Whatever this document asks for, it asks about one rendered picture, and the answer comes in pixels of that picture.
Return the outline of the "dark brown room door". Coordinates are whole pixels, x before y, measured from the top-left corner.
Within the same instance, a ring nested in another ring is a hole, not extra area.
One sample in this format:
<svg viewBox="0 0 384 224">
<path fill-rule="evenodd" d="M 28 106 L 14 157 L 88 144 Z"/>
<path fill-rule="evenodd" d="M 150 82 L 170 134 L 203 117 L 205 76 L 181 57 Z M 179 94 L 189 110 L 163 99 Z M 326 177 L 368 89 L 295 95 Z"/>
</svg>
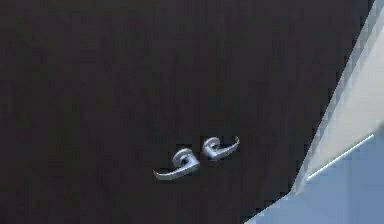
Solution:
<svg viewBox="0 0 384 224">
<path fill-rule="evenodd" d="M 373 2 L 0 0 L 0 224 L 244 224 L 290 191 Z M 199 169 L 158 180 L 183 148 Z"/>
</svg>

